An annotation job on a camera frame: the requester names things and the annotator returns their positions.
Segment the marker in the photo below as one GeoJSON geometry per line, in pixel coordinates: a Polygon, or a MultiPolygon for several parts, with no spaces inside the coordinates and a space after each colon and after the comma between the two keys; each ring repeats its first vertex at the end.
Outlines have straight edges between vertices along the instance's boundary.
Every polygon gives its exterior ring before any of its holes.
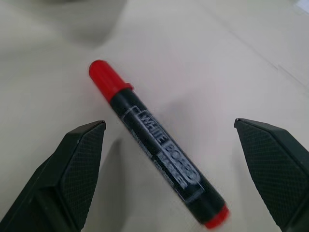
{"type": "Polygon", "coordinates": [[[224,199],[148,111],[133,86],[103,60],[90,65],[89,75],[197,221],[208,229],[221,225],[229,215],[224,199]]]}

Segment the red marker end cap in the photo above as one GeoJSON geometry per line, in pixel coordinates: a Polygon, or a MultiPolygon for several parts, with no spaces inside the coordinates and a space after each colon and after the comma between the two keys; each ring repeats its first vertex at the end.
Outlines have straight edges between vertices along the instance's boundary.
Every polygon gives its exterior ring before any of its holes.
{"type": "Polygon", "coordinates": [[[220,210],[220,212],[210,221],[206,222],[204,225],[207,229],[214,229],[220,226],[229,216],[230,212],[226,205],[220,210]]]}
{"type": "Polygon", "coordinates": [[[89,75],[108,102],[120,90],[133,86],[125,83],[115,70],[104,60],[93,61],[89,67],[89,75]]]}

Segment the red marker cap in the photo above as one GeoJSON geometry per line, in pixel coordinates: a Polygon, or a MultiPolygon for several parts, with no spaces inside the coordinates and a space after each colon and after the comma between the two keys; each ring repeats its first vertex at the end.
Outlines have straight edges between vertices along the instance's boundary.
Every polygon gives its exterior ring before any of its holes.
{"type": "Polygon", "coordinates": [[[93,61],[89,67],[89,75],[108,102],[120,90],[133,90],[133,86],[125,83],[106,61],[93,61]]]}
{"type": "Polygon", "coordinates": [[[220,210],[220,212],[210,221],[206,222],[204,225],[207,229],[214,229],[220,226],[229,216],[230,212],[226,205],[220,210]]]}

